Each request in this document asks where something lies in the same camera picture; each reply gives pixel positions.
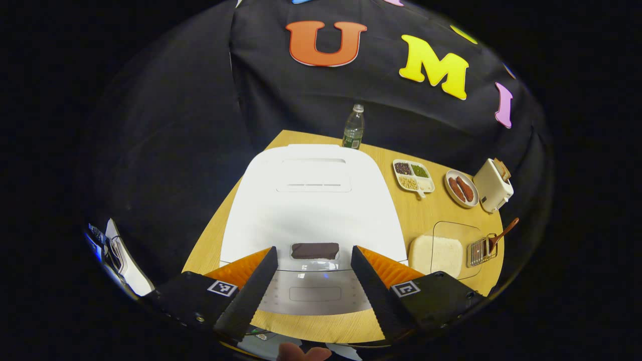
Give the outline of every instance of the white appliance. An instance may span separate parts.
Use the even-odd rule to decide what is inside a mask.
[[[481,207],[489,213],[495,213],[513,195],[510,179],[504,182],[490,158],[473,177],[473,183],[480,195]]]
[[[295,243],[338,243],[329,259],[300,260]],[[388,186],[367,154],[337,145],[266,150],[248,166],[227,220],[221,266],[271,246],[277,269],[259,310],[334,315],[371,308],[351,269],[360,245],[408,264]]]

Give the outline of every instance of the water bottle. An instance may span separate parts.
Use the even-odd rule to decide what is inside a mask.
[[[365,126],[363,120],[363,105],[355,104],[352,108],[352,113],[345,122],[345,129],[343,130],[343,143],[342,146],[352,149],[359,149],[361,146],[361,139],[363,137],[363,127]]]

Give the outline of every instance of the black cloth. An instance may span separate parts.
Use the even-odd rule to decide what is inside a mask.
[[[486,158],[501,159],[515,189],[502,221],[521,218],[505,242],[501,279],[523,265],[550,208],[551,137],[528,88],[486,45],[469,42],[450,28],[454,23],[411,3],[235,5],[225,1],[201,13],[139,55],[93,117],[103,137],[89,159],[87,185],[96,205],[88,211],[100,226],[108,217],[116,221],[153,282],[180,272],[247,164],[281,130],[341,137],[357,102],[365,107],[366,144],[470,174]],[[317,36],[317,49],[325,52],[338,49],[336,21],[367,26],[356,59],[340,67],[292,59],[285,27],[303,20],[325,23]],[[399,76],[408,56],[404,34],[427,41],[439,58],[455,53],[468,61],[466,100],[441,85]],[[494,82],[512,92],[511,129],[494,118]]]

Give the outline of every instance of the finger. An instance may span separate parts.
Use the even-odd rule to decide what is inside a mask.
[[[279,345],[278,361],[303,361],[305,354],[292,342],[283,342]]]
[[[332,351],[327,348],[311,348],[306,357],[303,359],[305,361],[324,361],[332,356]]]

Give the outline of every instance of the sausage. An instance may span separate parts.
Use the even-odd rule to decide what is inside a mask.
[[[468,186],[468,184],[464,183],[464,180],[461,177],[457,177],[457,184],[459,184],[460,187],[462,187],[462,191],[464,191],[464,195],[466,196],[466,200],[468,202],[473,200],[473,189]]]
[[[448,184],[450,184],[450,188],[455,192],[455,195],[457,196],[457,198],[461,199],[462,202],[465,202],[466,199],[464,199],[464,194],[462,194],[462,191],[457,186],[457,181],[455,181],[454,178],[450,177],[448,178]]]

